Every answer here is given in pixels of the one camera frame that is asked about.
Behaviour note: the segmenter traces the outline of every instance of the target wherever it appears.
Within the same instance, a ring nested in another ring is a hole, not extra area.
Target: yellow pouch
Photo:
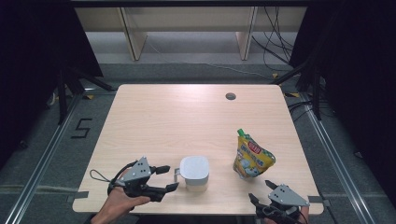
[[[238,133],[238,149],[233,169],[242,179],[258,176],[275,164],[276,158],[270,151],[260,147],[242,129]]]

